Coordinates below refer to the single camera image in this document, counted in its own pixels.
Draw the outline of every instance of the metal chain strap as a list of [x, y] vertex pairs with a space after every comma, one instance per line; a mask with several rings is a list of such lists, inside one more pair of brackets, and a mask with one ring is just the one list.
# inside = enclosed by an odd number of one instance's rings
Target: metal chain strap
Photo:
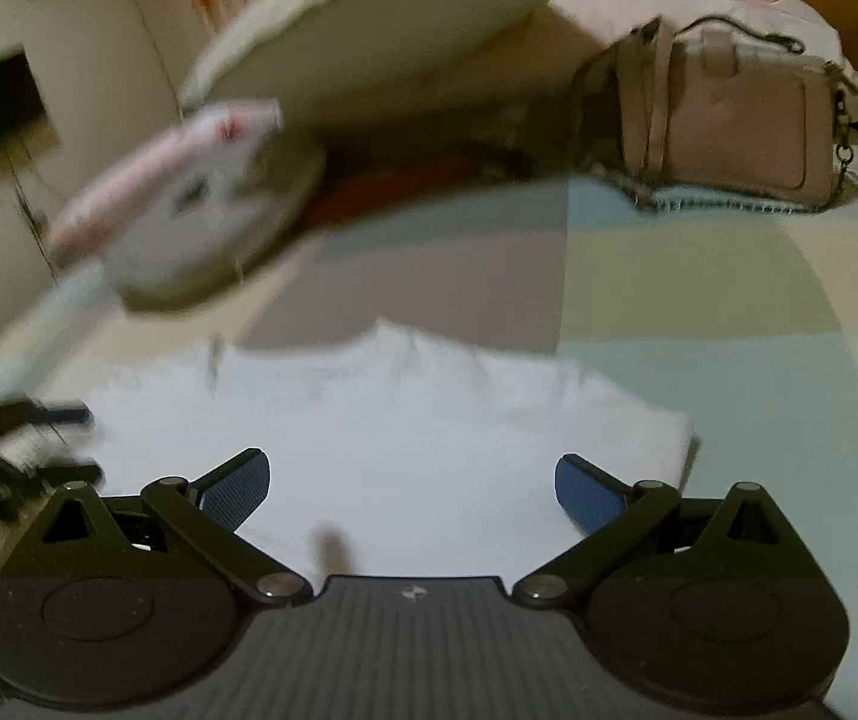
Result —
[[783, 35], [781, 32], [758, 32], [757, 30], [744, 25], [744, 23], [731, 19], [729, 16], [724, 16], [721, 13], [710, 13], [707, 16], [697, 18], [693, 23], [690, 23], [690, 25], [677, 30], [676, 36], [679, 37], [682, 33], [688, 32], [690, 29], [696, 28], [696, 26], [707, 22], [727, 23], [732, 28], [738, 29], [740, 32], [749, 35], [749, 37], [754, 38], [755, 40], [761, 40], [765, 43], [773, 43], [777, 46], [781, 46], [783, 49], [786, 49], [789, 53], [793, 53], [794, 55], [803, 55], [805, 53], [805, 43], [799, 38], [794, 38], [792, 35]]
[[770, 215], [812, 215], [819, 214], [835, 205], [842, 194], [845, 185], [845, 175], [853, 163], [855, 154], [850, 143], [851, 119], [845, 109], [845, 96], [840, 92], [836, 95], [836, 143], [835, 154], [839, 160], [839, 173], [832, 194], [826, 202], [819, 205], [803, 205], [787, 200], [776, 200], [771, 197], [657, 197], [655, 190], [639, 181], [635, 181], [622, 173], [613, 172], [595, 164], [589, 166], [589, 174], [601, 180], [614, 184], [628, 194], [634, 201], [635, 207], [641, 211], [652, 213], [691, 211], [704, 209], [724, 209], [743, 211], [756, 214]]

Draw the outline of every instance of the bedsheet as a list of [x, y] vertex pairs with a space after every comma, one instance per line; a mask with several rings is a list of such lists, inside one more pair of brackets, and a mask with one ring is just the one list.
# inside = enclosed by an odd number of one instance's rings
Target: bedsheet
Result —
[[79, 396], [207, 338], [305, 346], [377, 317], [576, 358], [693, 416], [688, 494], [771, 491], [847, 606], [829, 702], [858, 718], [856, 154], [847, 202], [814, 217], [642, 215], [586, 178], [440, 196], [306, 236], [180, 314], [126, 314], [87, 266], [0, 339], [0, 394]]

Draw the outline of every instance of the wall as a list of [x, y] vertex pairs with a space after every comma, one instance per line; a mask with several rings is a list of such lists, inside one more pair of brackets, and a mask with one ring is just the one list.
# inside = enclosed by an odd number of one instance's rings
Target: wall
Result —
[[[164, 0], [150, 0], [157, 10]], [[21, 45], [49, 115], [49, 129], [29, 141], [39, 175], [70, 196], [99, 170], [176, 120], [166, 74], [143, 25], [138, 0], [0, 0], [0, 53]], [[185, 62], [185, 35], [157, 18], [170, 63]], [[59, 194], [32, 175], [21, 146], [10, 145], [29, 203], [49, 215]], [[0, 155], [0, 331], [51, 285]]]
[[137, 0], [173, 85], [188, 74], [209, 39], [189, 0]]

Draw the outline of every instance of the black cable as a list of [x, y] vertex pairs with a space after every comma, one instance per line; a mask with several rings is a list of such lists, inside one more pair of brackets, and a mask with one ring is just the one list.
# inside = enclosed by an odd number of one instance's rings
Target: black cable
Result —
[[676, 34], [682, 35], [682, 33], [688, 32], [695, 26], [699, 26], [701, 23], [706, 22], [727, 23], [732, 28], [738, 29], [740, 32], [749, 35], [749, 37], [762, 40], [767, 43], [775, 43], [778, 46], [783, 46], [789, 53], [795, 53], [795, 55], [805, 53], [805, 43], [799, 38], [794, 38], [791, 35], [783, 35], [779, 32], [757, 32], [757, 30], [749, 28], [747, 25], [744, 25], [744, 23], [738, 22], [737, 20], [731, 19], [729, 16], [724, 16], [720, 13], [710, 13], [707, 16], [701, 16], [693, 23], [690, 23], [690, 25], [684, 26], [676, 32]]
[[52, 260], [49, 259], [49, 255], [46, 253], [46, 245], [42, 241], [42, 223], [39, 221], [39, 217], [32, 211], [32, 207], [26, 199], [26, 193], [22, 188], [22, 182], [19, 180], [19, 173], [15, 170], [15, 165], [13, 165], [13, 159], [8, 155], [8, 151], [3, 150], [3, 153], [5, 154], [5, 162], [10, 168], [10, 174], [13, 176], [13, 189], [15, 189], [19, 212], [29, 225], [29, 230], [32, 230], [32, 238], [35, 240], [35, 245], [39, 249], [42, 259], [46, 261], [49, 274], [53, 277], [53, 281], [58, 282], [56, 268], [53, 266]]
[[176, 91], [176, 85], [173, 84], [173, 79], [169, 78], [169, 71], [166, 70], [166, 62], [162, 58], [162, 52], [159, 50], [159, 46], [155, 42], [155, 38], [152, 37], [152, 30], [149, 29], [149, 22], [146, 20], [146, 13], [142, 9], [142, 5], [139, 4], [139, 0], [133, 0], [133, 5], [135, 5], [135, 9], [139, 12], [139, 20], [142, 22], [142, 28], [146, 31], [146, 35], [149, 37], [149, 43], [152, 44], [152, 50], [155, 52], [155, 58], [159, 60], [159, 69], [162, 70], [162, 77], [166, 79], [166, 86], [169, 87], [169, 94], [173, 98], [173, 107], [176, 108], [176, 117], [178, 119], [182, 118], [182, 111], [179, 108], [179, 95]]
[[35, 180], [42, 184], [42, 186], [44, 186], [46, 189], [51, 191], [51, 193], [53, 193], [63, 203], [66, 203], [66, 201], [68, 200], [66, 195], [56, 189], [56, 187], [54, 187], [52, 184], [50, 184], [42, 175], [42, 173], [39, 172], [39, 168], [35, 165], [35, 160], [32, 159], [32, 151], [29, 151], [29, 146], [27, 145], [27, 143], [19, 137], [17, 137], [16, 140], [19, 141], [19, 146], [22, 146], [22, 151], [26, 153], [26, 167], [28, 167], [29, 171], [32, 172], [32, 175], [35, 176]]

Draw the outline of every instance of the white t-shirt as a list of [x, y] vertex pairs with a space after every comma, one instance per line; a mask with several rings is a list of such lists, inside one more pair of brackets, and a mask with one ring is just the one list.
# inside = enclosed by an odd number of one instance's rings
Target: white t-shirt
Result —
[[575, 452], [634, 483], [680, 483], [687, 418], [576, 362], [379, 322], [301, 352], [181, 352], [86, 396], [104, 494], [202, 476], [247, 447], [269, 497], [240, 535], [316, 589], [329, 573], [494, 575], [507, 589], [581, 532], [556, 502]]

